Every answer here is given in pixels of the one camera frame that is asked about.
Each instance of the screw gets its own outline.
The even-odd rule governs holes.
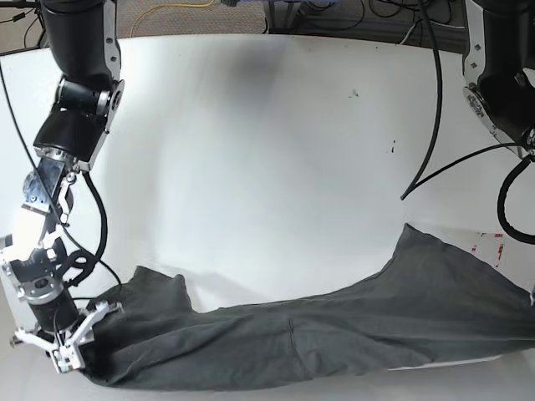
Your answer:
[[[65,177],[65,179],[67,180],[67,182],[69,183],[73,183],[76,181],[76,174],[75,173],[68,173],[67,176]]]

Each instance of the dark gray fabric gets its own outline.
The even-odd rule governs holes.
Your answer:
[[[89,379],[120,388],[272,388],[535,345],[526,291],[411,226],[381,272],[327,295],[197,313],[183,276],[138,267],[119,299],[84,353]]]

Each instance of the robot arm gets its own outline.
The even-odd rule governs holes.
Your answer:
[[[534,7],[533,0],[465,0],[464,95],[502,143],[535,140],[535,89],[523,71],[534,45]],[[527,155],[520,146],[512,151]]]
[[[28,175],[13,237],[0,244],[3,270],[32,308],[38,329],[52,338],[20,329],[13,342],[45,349],[61,373],[84,368],[79,346],[91,341],[92,325],[118,307],[102,303],[92,312],[77,309],[63,280],[70,256],[61,242],[72,207],[69,187],[77,174],[93,167],[124,88],[115,1],[42,0],[50,47],[64,75],[33,142],[41,157],[38,175]],[[529,55],[534,0],[464,3],[466,99],[498,140],[531,144],[535,89],[522,69]],[[524,151],[522,146],[516,150],[520,156]],[[103,252],[100,246],[96,257]],[[90,273],[81,273],[77,282]]]
[[[56,370],[84,368],[79,347],[92,341],[92,326],[120,305],[102,302],[79,311],[69,293],[102,257],[105,238],[85,269],[64,282],[63,274],[80,266],[78,251],[67,256],[61,236],[73,200],[69,187],[89,171],[110,132],[124,88],[120,48],[115,34],[115,0],[42,0],[42,12],[54,59],[63,72],[48,118],[33,142],[41,158],[24,183],[24,200],[13,234],[0,244],[0,266],[37,319],[37,331],[16,331],[13,343],[31,343],[47,351]]]

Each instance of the wire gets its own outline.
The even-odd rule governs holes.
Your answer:
[[[419,188],[422,185],[424,185],[427,181],[432,180],[433,178],[435,178],[438,175],[442,174],[444,171],[447,171],[450,168],[455,167],[459,163],[462,163],[465,160],[471,159],[472,157],[476,157],[478,155],[482,155],[482,154],[484,154],[486,152],[489,152],[491,150],[494,150],[494,149],[513,148],[513,147],[518,147],[518,146],[522,146],[522,145],[518,144],[517,142],[510,142],[510,143],[506,143],[506,144],[497,144],[497,145],[489,146],[487,148],[479,149],[479,150],[477,150],[475,152],[470,153],[469,155],[463,156],[460,159],[457,159],[457,160],[451,162],[449,165],[445,165],[441,169],[435,171],[433,174],[429,174],[426,178],[424,178],[421,181],[419,181],[418,183],[416,183],[412,190],[416,190],[417,188]]]
[[[451,10],[451,2],[450,0],[446,0],[446,4],[448,6],[448,13],[449,13],[449,16],[448,16],[448,19],[444,22],[445,25],[447,25],[448,23],[451,22],[451,20],[453,19],[453,10]]]
[[[27,11],[25,13],[20,13],[20,14],[13,15],[10,19],[4,19],[3,21],[0,21],[0,23],[15,23],[15,22],[20,21],[21,19],[25,18],[32,11],[33,10]]]
[[[26,44],[26,39],[28,39],[28,33],[30,32],[30,29],[32,28],[32,26],[39,20],[39,17],[36,17],[32,23],[30,23],[28,25],[28,29],[26,29],[26,32],[24,33],[24,48],[27,48],[28,45]]]
[[[377,12],[377,10],[375,10],[374,0],[369,0],[369,1],[368,1],[368,5],[369,5],[369,10],[370,10],[375,16],[377,16],[377,17],[379,17],[379,18],[392,18],[392,17],[395,17],[396,15],[398,15],[398,14],[401,12],[401,10],[403,10],[403,8],[402,8],[400,5],[398,5],[398,4],[392,4],[392,5],[394,5],[394,6],[397,6],[397,9],[396,9],[394,12],[392,12],[392,13],[390,13],[390,14],[380,14],[380,13]]]
[[[189,4],[189,3],[166,3],[166,4],[158,4],[157,6],[149,8],[147,11],[141,13],[138,18],[135,19],[134,24],[132,25],[132,29],[130,30],[130,37],[134,37],[134,31],[135,27],[140,23],[141,19],[145,17],[146,15],[149,15],[150,13],[153,13],[156,10],[159,10],[160,8],[171,8],[171,7],[189,7],[189,8],[204,8],[211,6],[215,0],[210,0],[210,2],[205,4]]]
[[[326,6],[319,6],[318,4],[314,4],[312,2],[305,2],[305,4],[314,11],[317,11],[318,13],[322,13],[323,11],[328,10],[334,5],[334,3],[332,2],[327,4]]]
[[[364,0],[360,0],[360,5],[362,6],[362,15],[360,16],[360,19],[356,23],[354,23],[353,25],[351,25],[349,27],[345,27],[345,28],[326,28],[326,27],[320,27],[319,25],[316,25],[315,23],[313,23],[311,21],[308,21],[307,19],[305,19],[304,21],[306,23],[309,23],[310,25],[312,25],[313,27],[315,27],[317,29],[323,29],[325,31],[331,31],[331,32],[348,31],[348,30],[353,29],[356,26],[358,26],[360,23],[362,23],[362,20],[364,19],[364,15],[366,14],[366,6],[364,5]]]
[[[421,8],[421,16],[424,20],[425,29],[429,34],[431,41],[431,48],[433,49],[433,56],[435,59],[435,68],[436,68],[436,113],[435,113],[435,124],[433,127],[433,132],[431,134],[431,142],[425,154],[424,161],[422,162],[420,169],[415,175],[415,178],[411,181],[404,194],[401,196],[403,201],[414,189],[415,185],[418,183],[418,180],[424,174],[425,168],[429,164],[433,150],[435,149],[436,140],[438,139],[438,131],[441,127],[441,117],[442,117],[442,97],[443,97],[443,83],[442,83],[442,65],[441,65],[441,56],[438,52],[438,43],[436,42],[435,33],[433,32],[433,27],[431,26],[431,21],[429,20],[429,15],[427,15],[427,10],[424,6],[423,0],[418,0]]]
[[[120,280],[120,278],[117,275],[117,273],[111,267],[109,267],[106,263],[103,263],[101,261],[100,264],[102,266],[104,266],[106,268],[106,270],[108,270],[108,272],[110,272],[111,275],[114,277],[114,279],[117,281],[117,290],[110,297],[110,299],[117,298],[119,296],[120,292],[123,289],[123,282]],[[96,298],[97,297],[75,297],[75,298],[73,298],[73,301],[94,301]]]
[[[19,0],[0,2],[0,8],[39,8],[40,6],[40,2],[21,2]]]
[[[67,288],[71,286],[77,287],[83,280],[85,280],[93,272],[94,267],[104,255],[106,244],[108,243],[108,216],[106,215],[106,209],[104,208],[104,203],[102,201],[102,198],[100,198],[100,194],[95,188],[93,181],[91,180],[91,175],[88,172],[86,172],[83,174],[83,176],[85,179],[85,183],[87,184],[89,191],[91,192],[91,195],[93,196],[94,201],[97,204],[97,207],[99,208],[99,215],[100,215],[99,247],[97,248],[97,252],[94,254],[94,256],[88,257],[88,255],[84,254],[83,251],[74,251],[67,257],[67,259],[64,260],[64,262],[61,264],[59,269],[56,271],[56,275],[58,277],[63,277],[64,274],[71,267],[75,267],[75,268],[82,270],[82,272],[78,274],[78,276],[76,276],[75,278],[67,282],[67,285],[66,285]]]
[[[419,6],[419,4],[405,4],[405,3],[398,3],[398,2],[395,2],[393,0],[377,0],[379,3],[383,3],[383,4],[391,4],[393,6],[398,6],[399,8],[402,8],[404,10],[411,10],[411,11],[420,11],[419,8],[417,8]],[[426,2],[425,4],[429,4],[429,3],[432,3],[433,0],[429,0],[428,2]]]
[[[420,41],[418,42],[418,46],[422,47],[423,40],[424,40],[424,24],[422,23],[420,25]]]
[[[58,324],[57,324],[58,312],[59,312],[59,307],[56,307],[56,310],[53,313],[52,324],[53,324],[53,335],[56,337],[56,341],[58,342],[58,345],[61,346],[63,345],[63,341],[61,340],[61,337],[59,336],[59,332],[58,332]]]
[[[431,23],[433,25],[437,25],[439,27],[444,27],[444,28],[465,29],[465,27],[459,27],[456,25],[448,25],[447,23],[438,23],[437,21],[431,21]]]
[[[37,176],[39,184],[44,189],[45,195],[47,196],[47,201],[50,203],[50,208],[52,209],[52,212],[54,214],[54,217],[56,218],[56,221],[59,224],[61,224],[61,219],[59,218],[58,211],[56,210],[56,208],[54,206],[54,203],[52,202],[52,196],[50,196],[50,193],[48,192],[48,188],[43,183],[43,178],[41,177],[41,175],[39,174],[39,172],[37,170],[37,166],[35,165],[35,162],[33,161],[33,158],[30,155],[28,147],[26,146],[26,141],[24,141],[23,135],[21,134],[20,128],[18,127],[18,122],[17,122],[17,119],[15,118],[15,113],[13,112],[13,106],[11,105],[11,99],[9,98],[8,87],[6,86],[6,81],[5,81],[5,78],[3,76],[2,61],[0,61],[0,81],[2,81],[3,92],[6,95],[6,102],[8,104],[8,110],[9,110],[9,113],[11,115],[11,119],[13,121],[13,125],[15,126],[15,130],[17,131],[18,139],[20,140],[21,145],[24,148],[24,152],[26,153],[26,156],[28,157],[28,160],[29,160],[30,164],[32,165],[33,173]]]
[[[412,24],[412,26],[409,28],[409,31],[405,35],[405,37],[401,40],[400,44],[405,44],[407,40],[409,40],[410,35],[412,35],[412,33],[415,31],[419,23],[421,23],[421,19],[419,19],[418,21]]]

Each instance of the white table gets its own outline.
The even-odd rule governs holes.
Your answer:
[[[429,50],[261,35],[137,38],[121,47],[125,96],[92,175],[110,218],[104,258],[123,280],[136,264],[182,273],[193,307],[207,311],[357,282],[388,261],[406,221],[479,231],[499,227],[497,193],[518,162],[506,150],[468,161],[407,201],[399,199],[431,135],[436,82]],[[441,58],[444,117],[429,171],[495,143],[462,97],[461,56],[443,53]],[[48,114],[59,70],[47,50],[9,56],[2,63],[23,135],[32,144]],[[0,171],[6,173],[0,233],[5,235],[30,167],[2,95],[0,121]],[[531,232],[535,216],[526,212],[535,197],[534,178],[535,169],[529,169],[507,203],[513,225]],[[74,195],[72,232],[94,249],[96,207],[82,181]],[[529,266],[534,255],[531,247],[509,241],[504,274],[529,288],[535,282],[535,268]],[[98,268],[73,293],[96,295],[112,283]],[[31,321],[13,290],[8,287],[6,293],[17,320]],[[39,353],[20,349],[6,353],[8,358],[26,355],[21,363],[36,366],[33,385],[46,377],[46,386],[83,387],[85,392],[76,393],[79,399],[96,393],[101,399],[177,397],[118,393],[79,376],[56,377]],[[217,397],[430,399],[434,394],[466,399],[470,391],[477,399],[480,394],[473,392],[486,387],[481,393],[486,400],[511,398],[513,389],[521,393],[511,399],[525,399],[535,390],[529,365],[535,357],[529,355]],[[24,366],[19,369],[27,372]],[[12,370],[8,377],[12,386],[23,380]],[[30,399],[38,391],[33,385],[18,399]],[[72,393],[64,391],[59,399],[68,396]]]

